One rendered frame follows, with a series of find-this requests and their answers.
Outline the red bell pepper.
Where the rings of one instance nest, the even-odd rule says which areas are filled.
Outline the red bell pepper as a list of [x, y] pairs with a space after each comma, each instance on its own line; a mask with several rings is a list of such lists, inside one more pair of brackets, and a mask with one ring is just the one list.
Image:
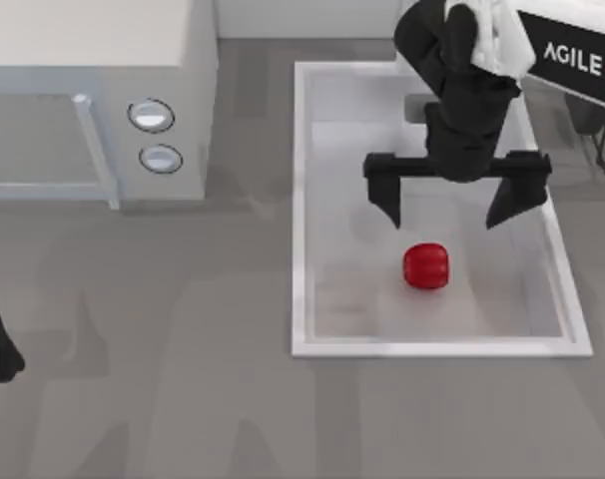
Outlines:
[[443, 288], [450, 280], [448, 251], [440, 243], [415, 244], [403, 255], [402, 272], [405, 282], [414, 288]]

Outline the white sink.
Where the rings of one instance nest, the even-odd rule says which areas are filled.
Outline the white sink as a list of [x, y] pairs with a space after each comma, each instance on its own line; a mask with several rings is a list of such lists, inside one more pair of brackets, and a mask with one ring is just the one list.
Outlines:
[[[367, 199], [370, 152], [420, 157], [428, 89], [393, 62], [294, 67], [292, 353], [311, 357], [589, 357], [552, 202], [488, 230], [497, 182], [406, 179], [402, 222]], [[404, 253], [442, 244], [450, 280], [408, 285]]]

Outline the small microwave knob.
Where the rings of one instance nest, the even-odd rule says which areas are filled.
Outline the small microwave knob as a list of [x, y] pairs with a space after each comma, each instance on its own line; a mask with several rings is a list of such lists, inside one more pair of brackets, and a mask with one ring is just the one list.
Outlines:
[[155, 175], [172, 175], [184, 164], [182, 154], [174, 147], [165, 144], [141, 149], [138, 159], [146, 171]]

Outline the large microwave knob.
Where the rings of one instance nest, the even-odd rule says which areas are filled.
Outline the large microwave knob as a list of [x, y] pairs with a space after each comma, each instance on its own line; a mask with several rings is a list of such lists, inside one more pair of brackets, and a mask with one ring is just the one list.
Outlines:
[[173, 127], [176, 121], [172, 108], [165, 102], [154, 98], [130, 103], [127, 117], [136, 129], [149, 134], [166, 132]]

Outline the pale microwave oven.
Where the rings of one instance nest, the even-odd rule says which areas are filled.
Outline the pale microwave oven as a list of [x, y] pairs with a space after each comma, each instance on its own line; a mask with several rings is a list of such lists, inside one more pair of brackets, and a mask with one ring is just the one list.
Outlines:
[[[204, 198], [218, 68], [213, 0], [0, 0], [0, 93], [89, 95], [121, 206]], [[129, 122], [129, 104], [147, 98], [172, 108], [170, 130]], [[140, 165], [158, 144], [182, 154], [179, 171]]]

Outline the microwave oven door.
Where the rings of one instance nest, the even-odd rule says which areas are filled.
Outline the microwave oven door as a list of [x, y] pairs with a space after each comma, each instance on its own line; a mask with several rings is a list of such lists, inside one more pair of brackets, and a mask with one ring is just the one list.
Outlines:
[[0, 93], [0, 201], [103, 201], [118, 177], [87, 94]]

